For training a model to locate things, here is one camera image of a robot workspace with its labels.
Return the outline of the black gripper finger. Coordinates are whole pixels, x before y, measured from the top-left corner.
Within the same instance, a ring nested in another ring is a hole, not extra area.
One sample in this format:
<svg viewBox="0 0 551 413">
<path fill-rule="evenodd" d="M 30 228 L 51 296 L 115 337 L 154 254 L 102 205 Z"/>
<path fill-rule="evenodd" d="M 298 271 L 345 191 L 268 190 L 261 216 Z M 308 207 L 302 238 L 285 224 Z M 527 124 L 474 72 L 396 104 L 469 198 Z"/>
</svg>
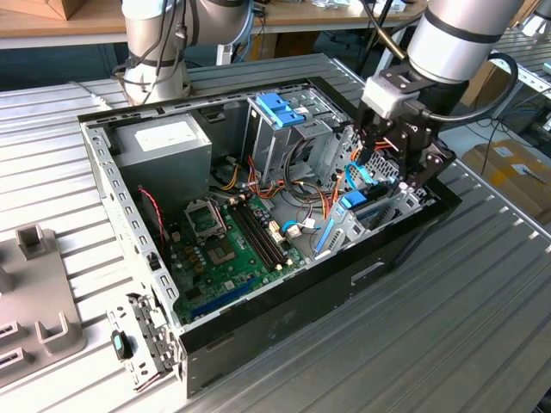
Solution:
<svg viewBox="0 0 551 413">
<path fill-rule="evenodd" d="M 392 131 L 388 141 L 395 147 L 399 191 L 420 189 L 455 160 L 454 152 L 437 139 L 433 130 Z"/>
<path fill-rule="evenodd" d="M 392 144 L 388 143 L 385 138 L 394 126 L 394 120 L 379 116 L 368 106 L 359 106 L 354 122 L 354 132 L 359 138 L 361 149 L 358 152 L 356 162 L 364 165 L 378 147 L 390 148 Z"/>
</svg>

